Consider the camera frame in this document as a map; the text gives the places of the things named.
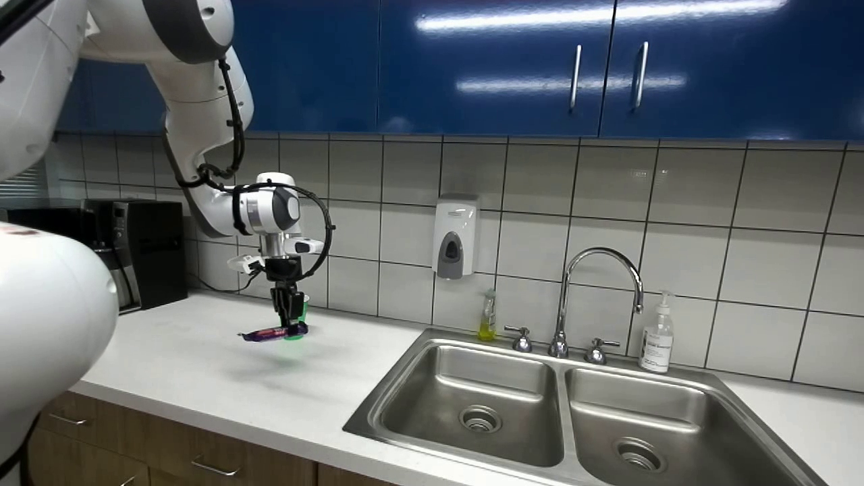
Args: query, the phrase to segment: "wall-mounted soap dispenser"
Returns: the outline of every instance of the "wall-mounted soap dispenser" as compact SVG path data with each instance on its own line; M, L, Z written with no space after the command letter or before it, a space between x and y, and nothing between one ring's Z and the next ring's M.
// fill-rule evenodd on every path
M476 200L437 203L431 233L431 272L437 272L441 277L465 277L476 272L477 220L480 210Z

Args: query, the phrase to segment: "upper cabinet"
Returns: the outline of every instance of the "upper cabinet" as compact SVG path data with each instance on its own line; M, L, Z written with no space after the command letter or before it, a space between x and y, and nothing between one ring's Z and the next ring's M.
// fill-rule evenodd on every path
M376 131L379 3L234 0L252 130Z
M860 0L234 0L264 131L860 141ZM61 130L153 131L83 61Z
M379 131L596 135L612 0L384 0Z
M617 0L599 135L864 135L860 0Z

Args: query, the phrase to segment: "cabinet handle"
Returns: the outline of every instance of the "cabinet handle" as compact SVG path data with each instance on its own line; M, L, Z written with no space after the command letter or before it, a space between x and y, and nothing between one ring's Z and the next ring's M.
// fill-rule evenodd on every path
M584 69L584 46L578 44L572 48L570 112L576 110L581 69Z
M188 462L188 463L196 467L196 469L222 474L222 477L237 477L237 474L239 474L239 469L222 469L222 467L211 467L211 463L204 463L204 462Z
M642 96L644 96L644 75L649 75L649 40L642 40L642 48L639 48L639 72L636 72L636 100L632 104L632 110L639 110L642 108Z
M67 426L86 426L88 423L86 418L67 418L67 416L59 416L59 413L49 413L49 418L55 418L59 423L67 423Z

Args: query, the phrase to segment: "lower cabinet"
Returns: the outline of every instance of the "lower cabinet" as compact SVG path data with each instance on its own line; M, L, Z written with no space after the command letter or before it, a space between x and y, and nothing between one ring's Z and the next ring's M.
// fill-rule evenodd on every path
M32 486L384 486L79 395L40 413L28 454Z

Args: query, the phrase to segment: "black appliance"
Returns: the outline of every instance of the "black appliance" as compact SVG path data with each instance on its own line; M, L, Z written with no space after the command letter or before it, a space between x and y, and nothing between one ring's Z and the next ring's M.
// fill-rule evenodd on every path
M7 220L95 249L113 276L122 311L188 293L181 203L86 200L79 208L7 210Z

